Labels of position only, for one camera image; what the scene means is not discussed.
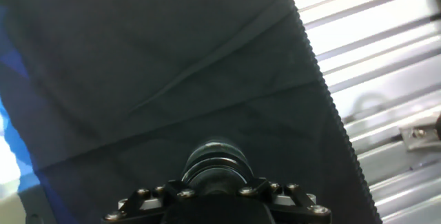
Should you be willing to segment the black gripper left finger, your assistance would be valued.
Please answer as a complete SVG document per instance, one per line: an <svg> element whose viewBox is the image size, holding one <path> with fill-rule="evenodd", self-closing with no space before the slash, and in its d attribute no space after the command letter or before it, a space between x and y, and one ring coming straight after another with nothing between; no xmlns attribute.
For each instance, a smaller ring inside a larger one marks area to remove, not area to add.
<svg viewBox="0 0 441 224"><path fill-rule="evenodd" d="M152 189L140 188L121 199L117 210L104 215L102 224L160 223L171 206L196 196L196 190L177 180Z"/></svg>

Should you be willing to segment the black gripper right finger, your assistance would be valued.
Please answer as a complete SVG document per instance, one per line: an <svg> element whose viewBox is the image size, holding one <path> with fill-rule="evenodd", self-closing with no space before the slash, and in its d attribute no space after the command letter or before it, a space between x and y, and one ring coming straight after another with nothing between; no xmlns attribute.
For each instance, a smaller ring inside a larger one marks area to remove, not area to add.
<svg viewBox="0 0 441 224"><path fill-rule="evenodd" d="M331 224L331 210L318 205L295 183L253 179L239 189L239 195L262 203L276 223Z"/></svg>

